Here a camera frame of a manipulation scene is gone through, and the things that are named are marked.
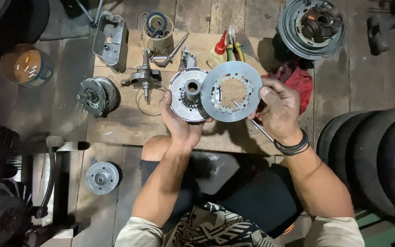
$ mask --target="workbench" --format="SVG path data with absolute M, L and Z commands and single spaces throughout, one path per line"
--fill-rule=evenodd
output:
M 182 39 L 185 32 L 173 32 L 175 45 Z M 168 134 L 161 116 L 144 115 L 137 108 L 135 96 L 137 89 L 121 87 L 120 81 L 129 79 L 131 73 L 136 71 L 137 66 L 142 65 L 142 49 L 144 42 L 140 37 L 140 30 L 129 30 L 128 53 L 126 71 L 116 73 L 96 58 L 94 76 L 104 76 L 111 79 L 119 88 L 121 103 L 117 110 L 110 113 L 107 118 L 93 119 L 88 124 L 88 142 L 117 143 L 126 145 L 143 145 L 150 137 Z M 207 55 L 211 48 L 220 40 L 220 34 L 190 33 L 184 45 L 197 58 L 197 66 L 201 70 L 210 71 L 206 64 Z M 261 63 L 249 55 L 245 55 L 246 63 L 254 67 L 260 75 L 266 74 L 271 66 L 278 67 L 273 59 L 272 39 L 249 37 L 255 53 Z M 169 87 L 170 81 L 177 73 L 179 67 L 180 52 L 176 54 L 173 64 L 165 68 L 158 68 L 151 63 L 152 69 L 161 71 L 162 84 Z M 163 90 L 151 90 L 149 104 L 144 101 L 143 90 L 140 90 L 137 98 L 140 100 L 140 108 L 151 115 L 160 113 L 158 102 L 162 98 Z M 224 94 L 238 94 L 238 88 L 224 88 Z M 214 121 L 206 123 L 200 143 L 196 149 L 278 155 L 280 152 L 250 121 L 242 120 L 233 123 Z

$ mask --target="pliers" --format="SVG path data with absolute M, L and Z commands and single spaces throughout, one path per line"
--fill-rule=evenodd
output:
M 242 51 L 243 44 L 236 42 L 236 31 L 233 26 L 228 28 L 227 60 L 245 62 L 245 54 Z

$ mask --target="hand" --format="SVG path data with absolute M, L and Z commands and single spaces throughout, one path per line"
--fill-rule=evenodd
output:
M 297 145 L 302 139 L 298 125 L 300 98 L 298 93 L 274 79 L 262 78 L 259 93 L 266 103 L 259 112 L 266 132 L 283 145 Z M 254 119 L 256 112 L 248 116 Z
M 172 92 L 167 90 L 164 97 L 159 101 L 162 119 L 172 133 L 172 143 L 191 151 L 200 141 L 204 123 L 210 123 L 213 119 L 208 118 L 202 123 L 188 123 L 172 111 L 171 104 Z

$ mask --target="metal pin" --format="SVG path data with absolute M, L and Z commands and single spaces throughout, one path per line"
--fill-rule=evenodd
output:
M 234 100 L 231 100 L 237 107 L 239 106 L 239 104 L 237 104 Z M 257 127 L 259 128 L 259 130 L 273 143 L 274 139 L 268 135 L 268 133 L 266 133 L 266 131 L 260 126 L 260 124 L 258 124 L 256 121 L 251 120 L 251 122 Z

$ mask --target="red cloth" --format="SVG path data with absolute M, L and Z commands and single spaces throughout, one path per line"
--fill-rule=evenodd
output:
M 309 105 L 310 95 L 313 90 L 313 80 L 310 74 L 300 69 L 300 67 L 296 67 L 292 74 L 292 69 L 287 65 L 283 64 L 276 74 L 268 73 L 267 75 L 262 76 L 263 78 L 275 78 L 281 82 L 283 82 L 289 88 L 295 90 L 300 95 L 300 112 L 301 115 Z

